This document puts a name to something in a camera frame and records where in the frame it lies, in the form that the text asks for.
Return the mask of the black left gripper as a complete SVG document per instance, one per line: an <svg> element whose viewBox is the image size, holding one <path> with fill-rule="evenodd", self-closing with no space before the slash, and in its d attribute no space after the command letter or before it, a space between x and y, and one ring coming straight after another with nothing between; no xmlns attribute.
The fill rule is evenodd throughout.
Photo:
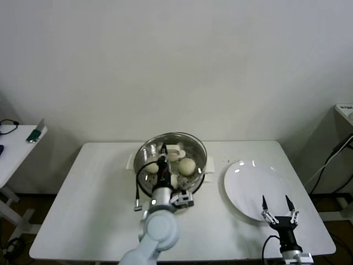
<svg viewBox="0 0 353 265"><path fill-rule="evenodd" d="M168 150L167 145L162 143L159 157L158 157L158 172L157 172L157 183L156 188L172 188L171 184L171 174L169 170L169 165L167 164L168 161Z"/></svg>

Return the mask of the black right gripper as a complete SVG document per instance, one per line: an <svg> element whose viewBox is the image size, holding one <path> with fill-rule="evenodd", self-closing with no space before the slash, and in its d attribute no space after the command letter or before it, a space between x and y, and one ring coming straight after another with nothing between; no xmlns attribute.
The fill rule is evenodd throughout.
<svg viewBox="0 0 353 265"><path fill-rule="evenodd" d="M295 209L293 202L286 195L286 202L291 213L289 216L274 216L269 212L269 208L264 196L262 196L262 212L261 215L270 227L277 231L280 238L280 250L300 250L295 235L294 229L297 227L299 211Z"/></svg>

